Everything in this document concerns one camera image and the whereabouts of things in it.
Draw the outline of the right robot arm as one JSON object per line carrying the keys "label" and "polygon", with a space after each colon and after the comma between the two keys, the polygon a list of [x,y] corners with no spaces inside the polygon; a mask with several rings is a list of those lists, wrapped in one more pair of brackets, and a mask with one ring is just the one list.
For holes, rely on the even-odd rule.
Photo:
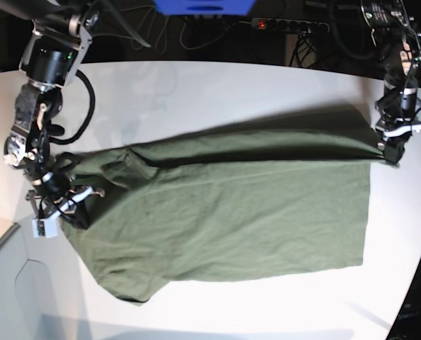
{"label": "right robot arm", "polygon": [[[68,145],[80,138],[93,117],[96,95],[88,78],[79,70],[99,19],[96,1],[2,1],[4,11],[33,22],[33,33],[20,60],[26,75],[16,97],[15,117],[4,143],[4,161],[21,170],[33,186],[28,200],[35,210],[35,231],[47,234],[48,222],[60,219],[80,230],[88,228],[83,200],[96,193],[73,184],[71,171],[79,156],[50,153],[50,145]],[[67,139],[64,128],[52,120],[63,105],[62,89],[79,78],[89,95],[86,117]]]}

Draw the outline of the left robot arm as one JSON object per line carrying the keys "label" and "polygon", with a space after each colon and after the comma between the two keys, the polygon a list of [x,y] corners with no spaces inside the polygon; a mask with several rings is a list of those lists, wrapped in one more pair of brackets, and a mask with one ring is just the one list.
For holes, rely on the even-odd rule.
{"label": "left robot arm", "polygon": [[403,1],[362,1],[360,8],[386,72],[383,96],[375,103],[379,113],[377,147],[386,163],[397,166],[405,144],[421,131],[420,35],[412,27]]}

